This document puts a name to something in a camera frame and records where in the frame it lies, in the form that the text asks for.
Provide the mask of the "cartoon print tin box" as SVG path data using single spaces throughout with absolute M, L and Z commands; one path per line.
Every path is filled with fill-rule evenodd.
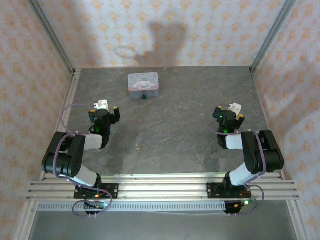
M 148 98 L 159 96 L 159 76 L 157 72 L 131 73 L 128 75 L 128 92 L 132 99 L 142 99 L 142 94 Z

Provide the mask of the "small circuit board green LED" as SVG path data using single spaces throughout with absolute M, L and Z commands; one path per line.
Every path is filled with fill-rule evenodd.
M 240 202 L 235 203 L 233 206 L 234 206 L 235 209 L 238 209 L 238 208 L 241 209 L 242 207 L 247 206 L 247 205 L 249 205 L 249 204 L 251 204 L 251 203 L 253 203 L 255 201 L 256 201 L 256 198 L 253 197 L 253 198 L 250 198 L 250 199 L 247 199 L 247 200 L 241 200 Z
M 108 201 L 107 202 L 105 202 L 105 201 L 86 201 L 84 203 L 84 205 L 87 209 L 102 211 L 103 209 L 108 207 L 109 202 Z

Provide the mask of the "aluminium side rail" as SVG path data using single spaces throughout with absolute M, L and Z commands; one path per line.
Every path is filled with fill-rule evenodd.
M 64 98 L 64 102 L 62 104 L 61 107 L 61 111 L 60 113 L 62 113 L 62 110 L 67 107 L 68 105 L 72 104 L 75 98 L 75 94 L 76 94 L 76 90 L 77 90 L 77 86 L 78 86 L 78 82 L 81 76 L 81 68 L 77 68 L 74 70 L 74 73 L 71 75 L 70 77 L 70 83 Z M 58 117 L 57 123 L 56 123 L 56 127 L 53 131 L 53 133 L 55 132 L 64 132 L 65 128 L 62 126 L 61 124 L 61 116 Z
M 254 72 L 251 69 L 249 69 L 249 72 L 250 72 L 252 81 L 254 83 L 254 86 L 256 88 L 261 109 L 263 112 L 263 116 L 267 125 L 267 130 L 262 131 L 263 139 L 264 139 L 264 143 L 262 143 L 262 146 L 265 147 L 262 153 L 264 154 L 265 152 L 267 152 L 267 154 L 264 155 L 266 160 L 265 171 L 268 173 L 282 171 L 285 166 L 285 160 L 281 152 L 279 143 L 277 142 L 277 138 L 275 137 L 275 133 L 272 131 L 269 123 L 269 119 L 268 119 L 269 116 L 267 113 L 268 109 L 265 106 L 265 98 L 263 96 L 263 93 L 261 92 L 259 82 L 255 80 Z

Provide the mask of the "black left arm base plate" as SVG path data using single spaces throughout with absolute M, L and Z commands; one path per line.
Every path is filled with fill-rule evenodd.
M 95 186 L 95 188 L 105 190 L 109 192 L 113 199 L 118 198 L 119 184 L 118 183 L 101 183 Z M 105 192 L 99 190 L 92 190 L 87 187 L 76 186 L 74 190 L 74 199 L 79 200 L 102 200 L 110 199 L 110 196 Z

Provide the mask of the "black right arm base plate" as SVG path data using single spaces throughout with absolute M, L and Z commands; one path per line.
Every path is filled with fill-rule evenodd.
M 209 199 L 250 199 L 252 194 L 244 186 L 224 186 L 223 183 L 209 181 L 206 184 L 207 197 Z

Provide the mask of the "aluminium front rail beam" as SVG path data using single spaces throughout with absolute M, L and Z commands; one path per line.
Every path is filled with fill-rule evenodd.
M 225 173 L 178 174 L 120 174 L 105 176 L 103 183 L 119 186 L 118 202 L 128 201 L 206 201 L 207 183 L 221 183 Z M 65 179 L 46 174 L 42 181 L 33 181 L 26 194 L 27 199 L 38 201 L 71 201 L 75 186 Z M 279 171 L 266 173 L 254 180 L 250 188 L 258 200 L 299 200 L 293 180 L 283 179 Z

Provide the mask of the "aluminium frame post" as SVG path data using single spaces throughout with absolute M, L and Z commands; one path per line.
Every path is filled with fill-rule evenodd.
M 277 18 L 275 19 L 269 33 L 267 34 L 257 56 L 255 57 L 251 67 L 249 68 L 250 73 L 252 76 L 257 72 L 258 67 L 262 63 L 263 59 L 267 55 L 273 41 L 276 39 L 279 31 L 281 30 L 282 26 L 284 25 L 288 15 L 291 13 L 294 5 L 296 4 L 297 0 L 285 0 Z
M 34 12 L 35 16 L 39 20 L 43 30 L 47 34 L 49 40 L 53 44 L 54 49 L 58 53 L 60 59 L 62 60 L 62 63 L 64 64 L 65 68 L 70 74 L 74 74 L 75 69 L 70 61 L 70 59 L 67 56 L 67 53 L 65 52 L 61 42 L 59 41 L 58 36 L 56 35 L 52 25 L 50 24 L 45 12 L 43 11 L 40 3 L 38 0 L 26 0 Z

